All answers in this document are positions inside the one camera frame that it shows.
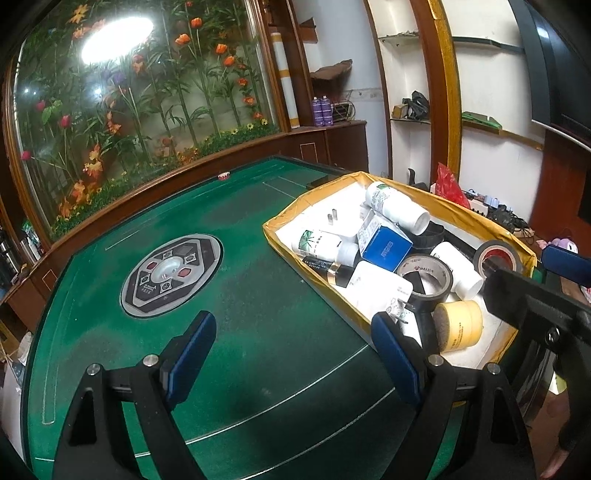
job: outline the television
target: television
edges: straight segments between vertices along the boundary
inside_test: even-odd
[[[530,74],[532,120],[591,151],[587,2],[509,0]]]

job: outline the masking tape roll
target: masking tape roll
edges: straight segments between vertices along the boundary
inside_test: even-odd
[[[442,353],[476,345],[482,336],[482,311],[473,300],[440,303],[433,321]]]

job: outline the human hand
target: human hand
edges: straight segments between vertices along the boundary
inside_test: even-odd
[[[548,402],[546,412],[551,418],[556,418],[569,412],[569,395],[566,390]],[[569,453],[566,450],[563,450],[560,445],[556,445],[554,453],[540,477],[552,478],[568,456]]]

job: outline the cardboard box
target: cardboard box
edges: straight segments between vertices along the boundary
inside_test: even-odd
[[[373,210],[357,233],[361,257],[390,272],[395,271],[413,243],[394,223]]]

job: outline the wooden shelf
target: wooden shelf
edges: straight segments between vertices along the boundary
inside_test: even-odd
[[[429,120],[410,120],[408,118],[391,118],[392,122],[400,122],[400,123],[409,123],[409,124],[424,124],[424,125],[431,125]],[[473,130],[479,130],[481,132],[486,132],[491,135],[496,135],[497,137],[501,138],[509,138],[514,140],[522,145],[526,145],[531,148],[535,148],[539,151],[544,151],[544,145],[537,142],[536,140],[528,137],[524,137],[523,135],[519,135],[508,130],[504,130],[502,128],[494,128],[490,127],[489,125],[479,124],[477,122],[470,122],[469,120],[462,120],[462,127],[464,128],[471,128]]]
[[[475,47],[495,47],[501,50],[511,51],[513,53],[525,53],[523,47],[517,45],[509,45],[506,43],[497,42],[490,38],[477,38],[477,37],[452,37],[454,43],[470,44]],[[419,39],[418,32],[399,33],[396,35],[386,35],[385,37],[379,37],[379,40],[387,41],[396,47],[410,45],[415,43]]]

